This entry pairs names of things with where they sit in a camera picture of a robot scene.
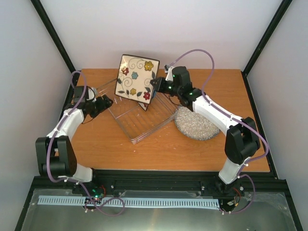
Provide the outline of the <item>white square floral plate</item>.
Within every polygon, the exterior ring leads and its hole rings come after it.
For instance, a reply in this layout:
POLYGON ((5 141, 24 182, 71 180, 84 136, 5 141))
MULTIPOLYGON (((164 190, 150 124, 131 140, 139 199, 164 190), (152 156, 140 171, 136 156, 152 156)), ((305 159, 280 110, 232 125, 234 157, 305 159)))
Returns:
POLYGON ((146 103, 141 103, 141 102, 138 102, 138 105, 141 107, 142 110, 144 111, 147 111, 147 108, 148 108, 148 104, 146 103))

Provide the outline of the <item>chrome wire dish rack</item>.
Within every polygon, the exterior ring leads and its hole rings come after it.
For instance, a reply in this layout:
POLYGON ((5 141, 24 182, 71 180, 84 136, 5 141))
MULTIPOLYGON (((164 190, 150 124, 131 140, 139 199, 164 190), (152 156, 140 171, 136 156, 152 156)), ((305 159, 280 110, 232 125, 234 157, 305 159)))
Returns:
POLYGON ((132 100, 114 94, 116 79, 97 88, 98 95, 107 95, 114 103, 108 109, 128 139, 136 144, 171 122, 178 110, 170 99, 157 93, 146 110, 132 100))

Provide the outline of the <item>grey speckled round plate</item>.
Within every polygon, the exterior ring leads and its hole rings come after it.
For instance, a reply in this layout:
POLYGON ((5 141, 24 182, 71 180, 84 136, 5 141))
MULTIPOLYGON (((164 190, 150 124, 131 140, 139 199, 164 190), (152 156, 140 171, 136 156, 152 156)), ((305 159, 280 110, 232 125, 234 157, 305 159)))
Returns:
POLYGON ((178 108, 174 123, 183 135, 198 141, 212 139, 220 132, 219 128, 204 116, 183 106, 178 108))

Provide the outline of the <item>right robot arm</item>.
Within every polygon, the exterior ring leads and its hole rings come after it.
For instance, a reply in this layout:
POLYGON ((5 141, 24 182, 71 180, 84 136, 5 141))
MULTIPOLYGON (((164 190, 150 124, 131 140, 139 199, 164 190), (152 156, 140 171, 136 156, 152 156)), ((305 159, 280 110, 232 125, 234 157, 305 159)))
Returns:
POLYGON ((176 96, 182 106, 205 117, 226 136, 226 161, 218 174, 220 191, 239 178, 247 161, 260 149, 256 124, 250 117, 245 119, 231 115, 230 112, 213 102, 201 89, 194 88, 188 80, 185 85, 166 80, 164 77, 150 81, 156 92, 176 96))

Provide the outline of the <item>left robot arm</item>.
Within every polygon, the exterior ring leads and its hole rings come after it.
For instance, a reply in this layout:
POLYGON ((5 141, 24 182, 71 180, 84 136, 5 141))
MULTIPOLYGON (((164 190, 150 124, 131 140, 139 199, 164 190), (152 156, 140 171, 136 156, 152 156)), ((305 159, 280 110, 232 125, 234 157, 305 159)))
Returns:
POLYGON ((83 188, 88 193, 96 193, 100 181, 93 177, 90 167, 77 162, 71 140, 86 116, 94 119, 112 105, 113 101, 106 95, 68 104, 56 127, 35 142, 40 175, 47 176, 54 183, 62 180, 83 182, 83 188))

